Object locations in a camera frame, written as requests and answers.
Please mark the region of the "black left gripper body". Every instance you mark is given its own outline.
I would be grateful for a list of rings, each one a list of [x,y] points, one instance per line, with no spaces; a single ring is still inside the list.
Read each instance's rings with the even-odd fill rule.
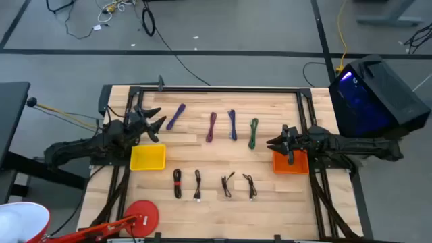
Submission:
[[[153,138],[153,133],[150,131],[150,124],[147,119],[144,118],[140,112],[142,107],[135,105],[133,106],[133,111],[129,112],[129,124],[127,125],[129,137],[131,139],[140,139],[141,135],[144,133],[148,134],[150,139]]]

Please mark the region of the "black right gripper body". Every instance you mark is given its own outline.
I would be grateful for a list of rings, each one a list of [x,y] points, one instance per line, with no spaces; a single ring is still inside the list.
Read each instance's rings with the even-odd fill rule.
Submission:
[[[294,150],[303,150],[309,146],[307,137],[298,133],[296,127],[282,126],[281,153],[288,155]]]

